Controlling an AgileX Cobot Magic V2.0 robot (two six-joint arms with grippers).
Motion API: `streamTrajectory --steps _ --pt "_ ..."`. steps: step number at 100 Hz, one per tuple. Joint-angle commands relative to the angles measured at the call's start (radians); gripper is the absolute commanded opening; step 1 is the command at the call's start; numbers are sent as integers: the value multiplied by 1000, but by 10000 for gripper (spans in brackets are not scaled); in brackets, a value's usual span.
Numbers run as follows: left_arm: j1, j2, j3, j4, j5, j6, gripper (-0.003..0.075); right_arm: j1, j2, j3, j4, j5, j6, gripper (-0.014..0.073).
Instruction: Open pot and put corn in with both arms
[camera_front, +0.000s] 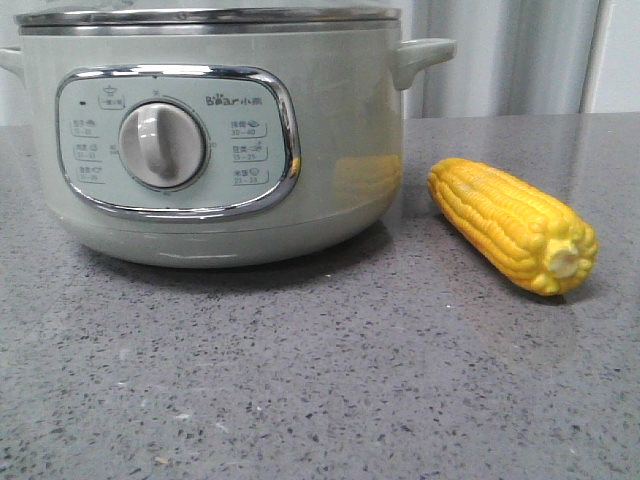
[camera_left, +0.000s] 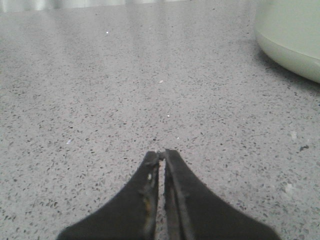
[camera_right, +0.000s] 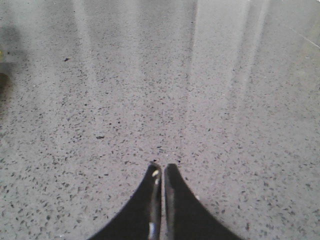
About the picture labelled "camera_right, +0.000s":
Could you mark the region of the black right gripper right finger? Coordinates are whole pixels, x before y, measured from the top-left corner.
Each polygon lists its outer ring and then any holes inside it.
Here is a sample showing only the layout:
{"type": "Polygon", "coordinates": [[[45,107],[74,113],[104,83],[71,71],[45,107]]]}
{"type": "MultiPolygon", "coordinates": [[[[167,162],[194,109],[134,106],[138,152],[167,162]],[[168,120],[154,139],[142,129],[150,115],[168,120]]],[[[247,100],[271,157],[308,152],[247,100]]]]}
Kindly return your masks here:
{"type": "Polygon", "coordinates": [[[217,221],[195,197],[178,166],[164,170],[165,212],[169,240],[239,240],[217,221]]]}

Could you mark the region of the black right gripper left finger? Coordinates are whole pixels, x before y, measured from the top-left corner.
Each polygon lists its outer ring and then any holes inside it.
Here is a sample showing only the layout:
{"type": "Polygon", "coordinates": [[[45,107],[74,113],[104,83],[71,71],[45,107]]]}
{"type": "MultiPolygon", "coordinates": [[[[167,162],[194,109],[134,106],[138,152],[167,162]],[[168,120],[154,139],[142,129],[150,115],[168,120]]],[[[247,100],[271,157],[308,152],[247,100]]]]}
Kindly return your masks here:
{"type": "Polygon", "coordinates": [[[120,212],[91,240],[158,240],[162,213],[162,170],[151,162],[120,212]]]}

